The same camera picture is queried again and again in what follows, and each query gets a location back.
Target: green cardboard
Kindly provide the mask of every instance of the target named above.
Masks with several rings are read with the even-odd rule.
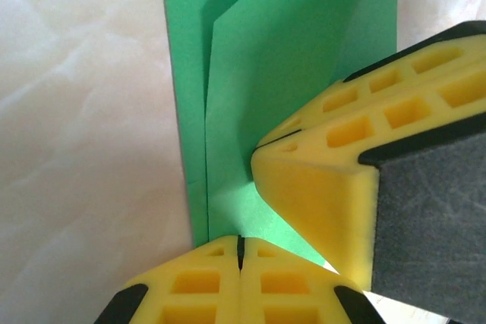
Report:
[[[266,238],[318,260],[318,255],[256,195],[249,171],[251,150],[262,135],[320,92],[329,83],[329,75],[352,71],[356,65],[394,52],[396,0],[165,0],[165,3],[194,243],[200,245],[223,234],[246,234]],[[263,16],[262,9],[255,9],[262,6],[270,6],[271,19]],[[241,11],[242,7],[250,8],[249,14],[259,14],[260,18],[243,14],[239,20],[229,20],[232,16],[228,14],[235,9]],[[305,22],[288,31],[289,20],[300,19],[303,14],[309,14]],[[220,16],[213,39],[213,24]],[[255,37],[249,33],[252,27],[269,32]],[[308,27],[317,33],[312,35]],[[315,42],[318,37],[322,43],[330,44],[325,47],[318,44]],[[284,49],[293,39],[298,40],[298,46]],[[309,52],[316,44],[315,52]],[[368,53],[363,52],[367,44],[374,47]],[[259,45],[275,48],[263,50]],[[219,49],[241,50],[241,54],[225,59],[217,56],[224,53]],[[252,65],[255,57],[250,55],[251,50],[259,50],[259,55],[273,66],[265,66],[262,61]],[[331,50],[332,54],[319,59],[317,50]],[[303,53],[309,54],[307,61],[298,58]],[[288,58],[288,64],[273,74],[279,57]],[[292,66],[296,59],[300,61]],[[230,61],[235,64],[225,65]],[[318,61],[323,64],[315,68]],[[249,71],[256,74],[247,78]],[[284,75],[287,71],[299,77],[298,81],[291,83],[290,76]],[[234,87],[229,87],[226,72],[238,76],[231,79]],[[276,100],[268,103],[265,99],[278,77],[283,82],[272,93]],[[260,95],[256,94],[259,92],[256,80],[270,82]],[[268,112],[265,105],[282,108]]]
[[[206,119],[210,240],[261,237],[322,263],[259,197],[252,151],[333,75],[395,48],[396,0],[239,0],[216,21]]]

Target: marble background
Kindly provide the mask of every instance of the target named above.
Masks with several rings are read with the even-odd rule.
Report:
[[[0,322],[93,322],[191,247],[163,0],[0,10]],[[399,49],[485,17],[486,0],[399,0]],[[443,322],[374,301],[392,323]]]

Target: yellow foam block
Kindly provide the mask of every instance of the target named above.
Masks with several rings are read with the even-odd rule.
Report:
[[[383,324],[347,278],[261,239],[238,237],[222,237],[130,280],[96,324],[111,322]]]
[[[263,199],[343,275],[371,287],[379,172],[364,151],[486,111],[486,35],[338,81],[257,146]]]

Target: black rubber strip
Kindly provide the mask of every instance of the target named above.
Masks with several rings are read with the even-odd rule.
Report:
[[[285,136],[278,137],[278,138],[276,138],[275,140],[271,140],[270,142],[267,142],[267,143],[265,143],[265,144],[262,144],[261,146],[256,147],[256,148],[255,148],[255,151],[256,151],[257,149],[259,149],[259,148],[263,147],[263,146],[268,146],[269,144],[271,144],[271,143],[273,143],[273,142],[276,142],[277,140],[283,140],[284,138],[290,137],[290,136],[292,136],[293,134],[296,134],[296,133],[301,132],[301,131],[302,131],[302,129],[298,129],[298,130],[296,130],[296,131],[293,131],[293,132],[287,133]]]
[[[347,286],[334,288],[342,308],[351,324],[386,324],[374,306],[361,293]]]
[[[149,288],[136,284],[118,292],[98,316],[94,324],[130,324]]]
[[[486,133],[486,112],[374,147],[361,153],[358,162],[379,168],[385,161],[483,133]]]
[[[344,79],[343,83],[347,83],[348,81],[366,75],[367,73],[377,70],[378,68],[382,68],[386,64],[410,55],[413,52],[417,52],[419,49],[424,49],[425,47],[430,46],[434,43],[450,41],[452,39],[465,38],[470,36],[477,36],[479,34],[486,34],[486,20],[470,20],[457,24],[456,26],[449,28],[448,30],[440,32],[435,36],[427,38],[422,42],[408,47],[407,49],[397,52],[387,58],[384,58],[381,61],[375,62],[374,64],[371,64],[366,68],[362,68],[361,70],[356,71],[355,73],[349,75],[346,79]]]
[[[236,243],[236,254],[238,256],[238,268],[243,269],[243,259],[245,258],[245,239],[239,235]]]

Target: yellow plastic part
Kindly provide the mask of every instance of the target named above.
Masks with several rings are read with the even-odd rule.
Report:
[[[369,290],[379,174],[359,154],[484,111],[486,36],[435,43],[299,109],[258,143],[254,181],[309,244]]]
[[[222,237],[133,278],[148,286],[130,324],[352,324],[334,288],[347,278],[273,244]]]

